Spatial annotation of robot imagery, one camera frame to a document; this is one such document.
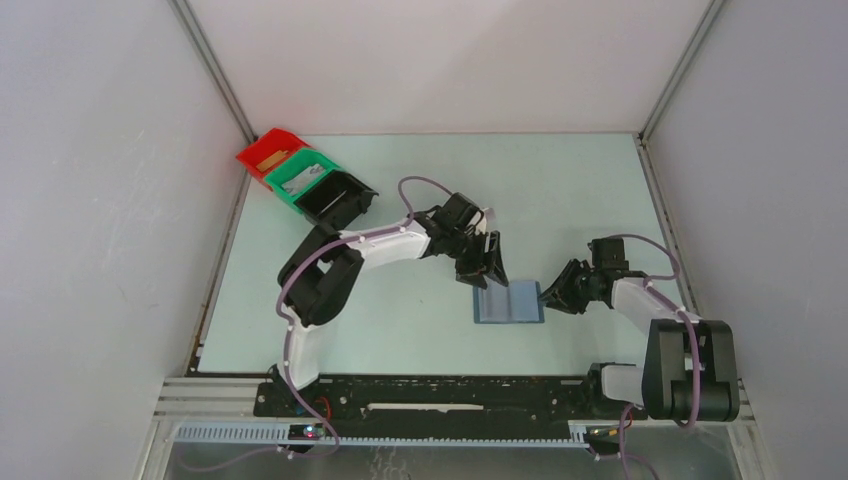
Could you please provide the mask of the blue card holder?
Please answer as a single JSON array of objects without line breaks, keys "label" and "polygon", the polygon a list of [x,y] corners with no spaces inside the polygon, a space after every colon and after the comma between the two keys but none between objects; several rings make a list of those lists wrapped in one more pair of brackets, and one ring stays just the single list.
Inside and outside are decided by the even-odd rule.
[{"label": "blue card holder", "polygon": [[473,289],[473,321],[481,325],[542,324],[544,306],[536,280],[512,281],[504,287],[489,283]]}]

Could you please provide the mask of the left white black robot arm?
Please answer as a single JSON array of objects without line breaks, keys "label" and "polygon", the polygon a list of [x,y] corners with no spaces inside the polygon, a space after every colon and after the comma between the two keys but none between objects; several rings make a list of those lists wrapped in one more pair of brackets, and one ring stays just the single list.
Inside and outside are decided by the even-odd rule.
[{"label": "left white black robot arm", "polygon": [[332,323],[363,271],[440,255],[453,260],[460,283],[481,289],[509,283],[494,211],[461,193],[374,229],[314,227],[278,274],[276,310],[288,324],[277,364],[286,381],[278,391],[278,404],[297,417],[314,408],[316,390],[311,384],[320,375]]}]

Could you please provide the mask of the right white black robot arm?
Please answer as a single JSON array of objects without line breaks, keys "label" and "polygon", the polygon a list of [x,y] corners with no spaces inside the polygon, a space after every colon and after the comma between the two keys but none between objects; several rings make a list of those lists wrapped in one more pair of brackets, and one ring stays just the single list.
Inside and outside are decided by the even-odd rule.
[{"label": "right white black robot arm", "polygon": [[588,260],[570,260],[539,296],[549,309],[571,315],[602,303],[645,333],[638,364],[598,363],[581,392],[585,411],[606,418],[621,403],[643,408],[657,420],[684,428],[701,421],[732,422],[740,410],[740,387],[731,327],[705,320],[657,288],[661,276],[631,268],[628,235],[589,242]]}]

